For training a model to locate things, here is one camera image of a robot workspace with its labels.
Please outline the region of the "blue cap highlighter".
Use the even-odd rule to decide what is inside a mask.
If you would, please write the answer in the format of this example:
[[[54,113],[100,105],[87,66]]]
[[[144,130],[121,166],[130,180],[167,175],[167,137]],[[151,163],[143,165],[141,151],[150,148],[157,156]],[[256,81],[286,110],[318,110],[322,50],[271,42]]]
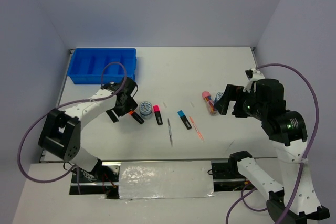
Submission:
[[[178,115],[180,117],[180,119],[182,120],[183,124],[185,125],[185,127],[190,130],[192,128],[189,120],[187,119],[186,115],[184,114],[184,112],[182,110],[179,110]]]

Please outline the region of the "pink cap highlighter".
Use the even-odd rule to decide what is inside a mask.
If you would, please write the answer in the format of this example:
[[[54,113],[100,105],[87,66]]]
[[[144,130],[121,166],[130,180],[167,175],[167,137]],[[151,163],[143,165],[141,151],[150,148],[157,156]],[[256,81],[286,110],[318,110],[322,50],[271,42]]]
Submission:
[[[161,112],[160,112],[160,108],[159,108],[159,106],[158,106],[158,105],[155,105],[155,106],[153,107],[153,110],[154,110],[154,115],[155,115],[157,124],[158,124],[158,125],[162,125],[162,124],[163,124],[163,120],[162,120],[162,116],[161,116]]]

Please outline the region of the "orange cap highlighter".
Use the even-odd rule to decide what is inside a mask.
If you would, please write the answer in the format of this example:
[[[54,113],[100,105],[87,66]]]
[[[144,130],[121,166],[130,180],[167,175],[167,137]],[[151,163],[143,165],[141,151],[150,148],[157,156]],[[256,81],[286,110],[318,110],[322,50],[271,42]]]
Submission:
[[[143,124],[144,123],[144,119],[142,119],[141,118],[141,116],[140,115],[138,115],[137,113],[136,113],[136,111],[133,111],[133,110],[131,110],[130,112],[129,112],[129,114],[139,123],[139,124]]]

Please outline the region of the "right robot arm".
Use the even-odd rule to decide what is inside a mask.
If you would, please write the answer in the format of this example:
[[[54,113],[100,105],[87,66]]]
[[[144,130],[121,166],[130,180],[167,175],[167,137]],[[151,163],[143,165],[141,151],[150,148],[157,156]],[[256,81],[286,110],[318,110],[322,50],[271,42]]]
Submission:
[[[307,223],[330,217],[328,208],[318,200],[308,161],[306,124],[300,113],[286,109],[284,87],[275,79],[252,81],[250,89],[229,84],[215,103],[225,115],[235,102],[232,114],[237,118],[253,117],[271,140],[277,153],[282,183],[260,168],[248,151],[230,155],[228,171],[233,177],[244,176],[265,197],[266,208],[276,223]]]

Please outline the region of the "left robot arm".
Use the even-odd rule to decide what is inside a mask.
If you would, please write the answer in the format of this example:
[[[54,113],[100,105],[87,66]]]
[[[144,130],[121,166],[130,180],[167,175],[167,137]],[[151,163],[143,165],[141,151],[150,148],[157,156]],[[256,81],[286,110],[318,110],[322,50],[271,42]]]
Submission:
[[[134,111],[138,104],[133,90],[138,88],[135,81],[126,78],[122,83],[104,84],[87,101],[65,110],[53,109],[46,117],[38,145],[65,163],[80,168],[92,182],[111,175],[111,169],[102,161],[81,147],[81,131],[95,118],[106,113],[112,122]]]

